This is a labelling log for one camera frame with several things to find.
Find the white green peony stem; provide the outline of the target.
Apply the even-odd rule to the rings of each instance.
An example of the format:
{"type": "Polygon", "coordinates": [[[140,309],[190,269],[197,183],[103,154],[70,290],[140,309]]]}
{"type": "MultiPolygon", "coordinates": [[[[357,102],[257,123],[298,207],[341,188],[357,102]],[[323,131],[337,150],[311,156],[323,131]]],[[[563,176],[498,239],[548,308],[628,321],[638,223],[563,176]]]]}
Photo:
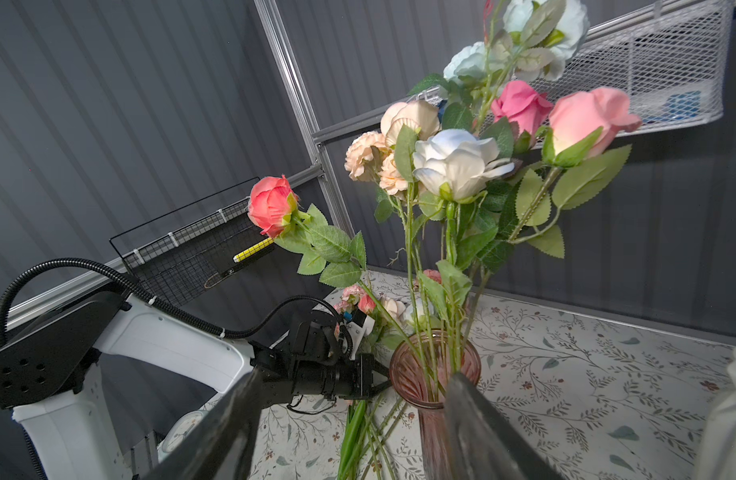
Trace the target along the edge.
{"type": "Polygon", "coordinates": [[[448,102],[473,110],[481,131],[492,105],[513,80],[559,80],[590,29],[581,1],[488,1],[484,38],[456,53],[441,74],[433,73],[409,94],[437,87],[448,102]]]}

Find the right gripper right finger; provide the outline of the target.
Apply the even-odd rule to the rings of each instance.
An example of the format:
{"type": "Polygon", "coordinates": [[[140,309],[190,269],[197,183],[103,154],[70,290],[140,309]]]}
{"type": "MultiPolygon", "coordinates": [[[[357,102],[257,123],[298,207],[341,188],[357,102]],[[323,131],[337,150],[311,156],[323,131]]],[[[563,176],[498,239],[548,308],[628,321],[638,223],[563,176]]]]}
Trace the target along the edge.
{"type": "Polygon", "coordinates": [[[460,372],[448,383],[444,410],[455,479],[561,477],[460,372]]]}

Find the floral patterned table mat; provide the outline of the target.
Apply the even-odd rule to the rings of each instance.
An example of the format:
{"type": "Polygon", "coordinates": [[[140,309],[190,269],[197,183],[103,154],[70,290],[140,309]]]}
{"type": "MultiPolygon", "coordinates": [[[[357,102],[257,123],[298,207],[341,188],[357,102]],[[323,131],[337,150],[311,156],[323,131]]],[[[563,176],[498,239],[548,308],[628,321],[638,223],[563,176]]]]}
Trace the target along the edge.
{"type": "MultiPolygon", "coordinates": [[[[490,295],[476,318],[479,390],[565,478],[691,479],[732,346],[490,295]]],[[[376,411],[394,417],[381,478],[425,479],[418,412],[397,398],[376,411]]],[[[346,413],[264,410],[250,478],[337,479],[346,413]]]]}

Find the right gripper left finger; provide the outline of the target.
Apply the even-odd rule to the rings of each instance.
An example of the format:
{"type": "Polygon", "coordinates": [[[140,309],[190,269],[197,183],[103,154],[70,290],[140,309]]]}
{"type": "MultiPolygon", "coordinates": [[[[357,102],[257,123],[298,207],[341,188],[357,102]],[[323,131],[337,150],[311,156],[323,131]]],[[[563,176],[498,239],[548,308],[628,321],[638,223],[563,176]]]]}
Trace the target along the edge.
{"type": "Polygon", "coordinates": [[[261,415],[262,376],[242,377],[149,479],[247,479],[261,415]]]}

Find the pink glass vase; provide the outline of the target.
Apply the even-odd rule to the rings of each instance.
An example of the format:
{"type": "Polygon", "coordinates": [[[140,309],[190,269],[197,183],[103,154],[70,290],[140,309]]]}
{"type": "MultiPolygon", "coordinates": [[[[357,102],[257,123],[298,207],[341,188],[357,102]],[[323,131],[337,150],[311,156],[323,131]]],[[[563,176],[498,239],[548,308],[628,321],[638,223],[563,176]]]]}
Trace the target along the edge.
{"type": "Polygon", "coordinates": [[[445,421],[445,390],[453,377],[447,335],[415,334],[394,351],[389,378],[396,392],[419,415],[423,464],[428,479],[452,479],[453,463],[445,421]]]}

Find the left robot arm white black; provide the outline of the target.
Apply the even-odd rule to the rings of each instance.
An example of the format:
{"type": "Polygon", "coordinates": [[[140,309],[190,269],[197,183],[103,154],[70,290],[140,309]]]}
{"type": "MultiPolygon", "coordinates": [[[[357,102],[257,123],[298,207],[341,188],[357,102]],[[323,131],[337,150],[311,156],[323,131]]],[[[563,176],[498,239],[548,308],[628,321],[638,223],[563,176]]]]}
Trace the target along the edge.
{"type": "Polygon", "coordinates": [[[129,479],[103,393],[100,357],[138,360],[268,408],[303,395],[367,400],[382,373],[342,318],[319,302],[283,343],[210,332],[132,294],[100,291],[39,317],[0,345],[0,406],[32,441],[50,479],[129,479]]]}

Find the white ribbed ceramic vase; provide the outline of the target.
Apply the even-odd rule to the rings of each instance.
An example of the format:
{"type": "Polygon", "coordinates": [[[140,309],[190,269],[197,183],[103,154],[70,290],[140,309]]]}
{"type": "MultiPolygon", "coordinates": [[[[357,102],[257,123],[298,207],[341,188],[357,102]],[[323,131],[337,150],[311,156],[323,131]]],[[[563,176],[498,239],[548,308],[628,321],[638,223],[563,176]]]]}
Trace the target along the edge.
{"type": "Polygon", "coordinates": [[[736,348],[733,356],[727,368],[733,388],[712,404],[693,479],[736,479],[736,348]]]}

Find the cream pink rose stem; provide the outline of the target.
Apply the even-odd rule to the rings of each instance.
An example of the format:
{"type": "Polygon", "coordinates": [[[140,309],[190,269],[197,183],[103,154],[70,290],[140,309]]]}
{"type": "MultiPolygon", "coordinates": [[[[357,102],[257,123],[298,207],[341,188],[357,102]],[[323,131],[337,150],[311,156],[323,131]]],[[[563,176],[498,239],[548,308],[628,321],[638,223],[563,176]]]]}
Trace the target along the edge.
{"type": "Polygon", "coordinates": [[[406,257],[406,270],[411,301],[415,309],[414,326],[426,338],[414,348],[422,364],[427,384],[442,392],[436,347],[432,339],[430,323],[421,324],[422,317],[431,316],[431,298],[425,290],[429,277],[424,273],[421,259],[421,242],[428,223],[437,221],[445,212],[445,201],[434,194],[421,180],[422,164],[415,154],[440,128],[436,107],[421,100],[399,102],[391,105],[381,122],[383,142],[373,146],[372,152],[379,158],[378,205],[375,219],[383,223],[397,217],[404,229],[401,253],[406,257]]]}

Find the magenta rose stem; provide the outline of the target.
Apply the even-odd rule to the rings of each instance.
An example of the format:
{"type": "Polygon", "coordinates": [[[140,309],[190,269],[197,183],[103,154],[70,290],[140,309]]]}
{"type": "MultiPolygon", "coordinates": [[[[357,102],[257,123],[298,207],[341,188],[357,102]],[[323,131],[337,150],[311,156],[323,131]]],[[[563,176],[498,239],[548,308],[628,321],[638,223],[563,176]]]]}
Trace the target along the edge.
{"type": "Polygon", "coordinates": [[[538,93],[527,82],[509,82],[491,105],[501,157],[530,150],[553,108],[554,104],[547,95],[538,93]]]}

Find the bundle of artificial flowers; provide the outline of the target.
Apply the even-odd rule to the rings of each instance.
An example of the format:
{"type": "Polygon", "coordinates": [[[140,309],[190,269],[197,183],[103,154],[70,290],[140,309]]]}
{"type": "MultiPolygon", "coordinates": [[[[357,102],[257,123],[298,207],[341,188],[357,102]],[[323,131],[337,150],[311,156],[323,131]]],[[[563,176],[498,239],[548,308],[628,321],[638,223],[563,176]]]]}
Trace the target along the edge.
{"type": "Polygon", "coordinates": [[[404,300],[390,296],[366,273],[346,287],[334,305],[347,323],[339,331],[353,341],[356,361],[370,364],[366,382],[371,391],[363,399],[349,402],[344,436],[339,451],[339,479],[395,479],[396,462],[388,447],[389,438],[405,421],[409,403],[390,391],[389,361],[400,347],[407,347],[432,318],[417,316],[417,291],[404,300]]]}

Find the pale blue white rose stem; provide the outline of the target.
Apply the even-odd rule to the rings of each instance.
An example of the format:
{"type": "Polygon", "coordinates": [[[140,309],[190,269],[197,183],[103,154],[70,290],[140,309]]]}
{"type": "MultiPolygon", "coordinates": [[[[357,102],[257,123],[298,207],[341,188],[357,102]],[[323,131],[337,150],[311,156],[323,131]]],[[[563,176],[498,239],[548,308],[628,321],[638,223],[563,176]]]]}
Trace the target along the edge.
{"type": "Polygon", "coordinates": [[[437,263],[442,279],[429,278],[425,290],[432,301],[431,314],[447,335],[453,371],[457,371],[484,290],[474,284],[476,275],[482,280],[475,257],[497,231],[495,222],[479,227],[476,218],[488,184],[513,173],[516,164],[501,157],[494,138],[479,139],[462,129],[438,131],[419,148],[415,159],[426,160],[421,180],[445,201],[445,212],[437,220],[443,225],[443,251],[437,263]]]}

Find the yellow marker in black basket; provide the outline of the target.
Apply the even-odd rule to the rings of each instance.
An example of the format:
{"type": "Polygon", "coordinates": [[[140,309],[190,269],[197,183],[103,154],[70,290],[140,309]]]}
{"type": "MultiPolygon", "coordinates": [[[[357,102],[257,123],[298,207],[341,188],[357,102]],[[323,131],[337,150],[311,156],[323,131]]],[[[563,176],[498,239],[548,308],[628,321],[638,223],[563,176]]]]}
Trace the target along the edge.
{"type": "Polygon", "coordinates": [[[274,240],[271,238],[267,238],[236,254],[233,257],[233,262],[240,264],[246,261],[250,261],[252,259],[255,259],[256,257],[260,257],[269,253],[274,246],[274,240]]]}

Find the coral red rose stem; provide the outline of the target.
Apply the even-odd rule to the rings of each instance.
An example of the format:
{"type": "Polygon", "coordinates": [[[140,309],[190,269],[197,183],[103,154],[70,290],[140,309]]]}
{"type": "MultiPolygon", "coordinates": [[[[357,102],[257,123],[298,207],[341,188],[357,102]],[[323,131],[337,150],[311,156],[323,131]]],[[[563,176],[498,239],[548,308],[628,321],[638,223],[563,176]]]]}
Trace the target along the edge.
{"type": "MultiPolygon", "coordinates": [[[[412,237],[412,226],[420,221],[411,220],[413,204],[418,194],[422,192],[423,187],[417,186],[417,181],[408,183],[405,192],[390,194],[388,190],[379,189],[380,200],[388,201],[390,210],[397,213],[403,220],[406,233],[406,245],[404,247],[407,256],[407,270],[409,289],[417,286],[417,290],[421,293],[421,281],[417,280],[416,273],[420,270],[416,268],[416,254],[412,252],[415,240],[412,237]]],[[[342,229],[330,225],[322,213],[315,212],[312,209],[309,212],[301,211],[299,208],[299,197],[293,191],[290,182],[285,176],[273,177],[267,176],[259,180],[251,189],[249,202],[249,218],[252,223],[262,229],[262,234],[266,235],[277,245],[285,250],[299,253],[304,256],[310,255],[316,257],[322,265],[312,268],[304,265],[304,270],[300,271],[301,275],[322,274],[327,269],[329,263],[344,267],[346,273],[339,274],[349,276],[349,281],[338,280],[336,283],[330,282],[326,277],[321,278],[321,283],[325,283],[334,287],[347,287],[352,280],[357,283],[358,270],[367,271],[367,260],[361,260],[358,255],[357,240],[359,235],[349,237],[342,229]]],[[[412,304],[416,313],[414,314],[414,326],[417,333],[431,333],[431,327],[421,326],[421,310],[423,306],[422,300],[417,300],[414,294],[411,294],[412,304]]],[[[426,373],[433,374],[432,367],[437,367],[437,361],[432,359],[432,340],[420,341],[419,347],[411,347],[415,352],[417,359],[427,370],[426,373]]]]}

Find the small white clock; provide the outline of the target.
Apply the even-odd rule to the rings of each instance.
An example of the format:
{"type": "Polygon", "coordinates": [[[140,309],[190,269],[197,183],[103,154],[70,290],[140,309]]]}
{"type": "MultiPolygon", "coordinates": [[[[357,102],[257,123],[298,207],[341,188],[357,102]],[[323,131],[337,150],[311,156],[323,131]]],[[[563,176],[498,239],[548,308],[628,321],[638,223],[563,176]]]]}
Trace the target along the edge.
{"type": "Polygon", "coordinates": [[[158,460],[162,463],[199,425],[207,415],[207,410],[188,412],[179,418],[157,447],[158,460]]]}

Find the light pink rose stem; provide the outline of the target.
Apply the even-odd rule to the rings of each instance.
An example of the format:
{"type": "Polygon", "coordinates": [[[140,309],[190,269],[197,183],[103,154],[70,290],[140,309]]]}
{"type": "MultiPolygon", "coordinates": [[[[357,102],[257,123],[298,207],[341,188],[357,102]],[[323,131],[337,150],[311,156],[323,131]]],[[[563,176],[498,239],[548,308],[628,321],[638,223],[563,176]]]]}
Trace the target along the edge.
{"type": "Polygon", "coordinates": [[[621,89],[600,87],[559,99],[548,124],[537,130],[541,159],[487,188],[481,209],[497,217],[497,231],[475,257],[482,281],[521,245],[563,259],[561,216],[598,196],[621,172],[632,147],[610,145],[619,133],[641,125],[642,118],[631,112],[630,95],[621,89]]]}

